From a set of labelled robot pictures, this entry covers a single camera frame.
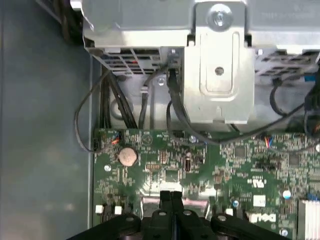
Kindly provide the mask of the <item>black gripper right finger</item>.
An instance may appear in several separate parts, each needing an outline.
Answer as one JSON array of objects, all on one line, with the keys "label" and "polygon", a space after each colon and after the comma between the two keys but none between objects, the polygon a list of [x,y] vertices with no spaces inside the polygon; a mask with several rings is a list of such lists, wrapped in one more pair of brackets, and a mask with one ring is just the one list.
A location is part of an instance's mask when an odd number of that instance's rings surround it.
[{"label": "black gripper right finger", "polygon": [[173,212],[182,240],[278,240],[279,235],[245,219],[219,213],[210,221],[185,209],[182,193],[171,193]]}]

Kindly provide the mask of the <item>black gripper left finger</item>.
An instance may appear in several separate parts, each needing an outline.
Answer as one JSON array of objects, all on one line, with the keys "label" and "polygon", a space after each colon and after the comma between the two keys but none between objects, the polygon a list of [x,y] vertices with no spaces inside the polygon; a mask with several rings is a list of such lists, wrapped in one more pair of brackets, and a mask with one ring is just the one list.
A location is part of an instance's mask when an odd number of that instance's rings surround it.
[{"label": "black gripper left finger", "polygon": [[87,229],[71,240],[170,240],[172,238],[172,193],[160,192],[159,209],[151,217],[133,213],[116,216]]}]

